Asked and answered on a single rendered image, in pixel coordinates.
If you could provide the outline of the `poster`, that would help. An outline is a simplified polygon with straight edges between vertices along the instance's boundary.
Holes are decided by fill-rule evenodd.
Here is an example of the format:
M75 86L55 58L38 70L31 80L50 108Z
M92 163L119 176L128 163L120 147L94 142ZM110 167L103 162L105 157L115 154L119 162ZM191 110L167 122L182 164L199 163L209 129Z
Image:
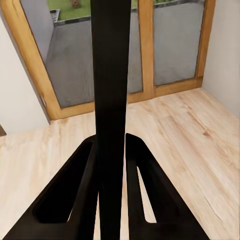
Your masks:
M100 240L120 240L132 0L90 0Z

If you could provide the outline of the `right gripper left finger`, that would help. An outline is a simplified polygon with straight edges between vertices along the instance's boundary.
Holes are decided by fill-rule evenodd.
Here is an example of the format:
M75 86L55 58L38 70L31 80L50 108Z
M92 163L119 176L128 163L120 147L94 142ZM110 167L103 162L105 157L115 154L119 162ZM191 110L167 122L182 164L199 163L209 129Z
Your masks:
M86 138L2 240L93 240L99 176Z

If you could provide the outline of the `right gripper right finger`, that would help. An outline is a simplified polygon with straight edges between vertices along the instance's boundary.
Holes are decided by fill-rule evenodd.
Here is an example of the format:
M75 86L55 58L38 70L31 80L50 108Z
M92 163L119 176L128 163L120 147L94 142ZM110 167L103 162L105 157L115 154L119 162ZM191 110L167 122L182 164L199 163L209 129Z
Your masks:
M148 146L125 135L129 240L210 240ZM139 167L156 223L145 219Z

